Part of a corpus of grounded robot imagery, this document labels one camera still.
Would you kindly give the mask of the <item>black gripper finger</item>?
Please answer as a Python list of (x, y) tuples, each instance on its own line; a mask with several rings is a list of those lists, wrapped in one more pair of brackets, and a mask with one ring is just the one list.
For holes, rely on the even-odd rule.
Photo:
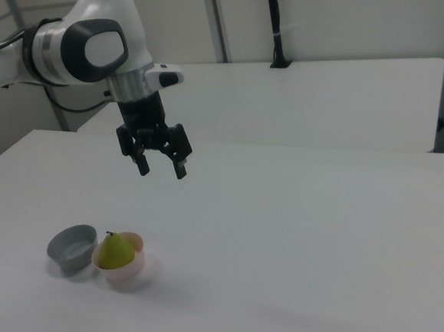
[(144, 156), (145, 149), (142, 140), (125, 124), (116, 128), (116, 132), (123, 156), (129, 156), (137, 165), (140, 175), (145, 176), (150, 171), (150, 168), (146, 157)]
[(182, 124), (176, 124), (173, 127), (155, 125), (154, 135), (157, 149), (171, 159), (176, 178), (183, 179), (186, 176), (187, 156), (192, 154), (185, 128)]

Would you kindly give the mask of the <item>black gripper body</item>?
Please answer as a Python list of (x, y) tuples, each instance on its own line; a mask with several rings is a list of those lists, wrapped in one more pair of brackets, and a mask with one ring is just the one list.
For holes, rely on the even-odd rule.
[(118, 103), (118, 107), (132, 137), (145, 141), (166, 139), (165, 110), (158, 91), (140, 100)]

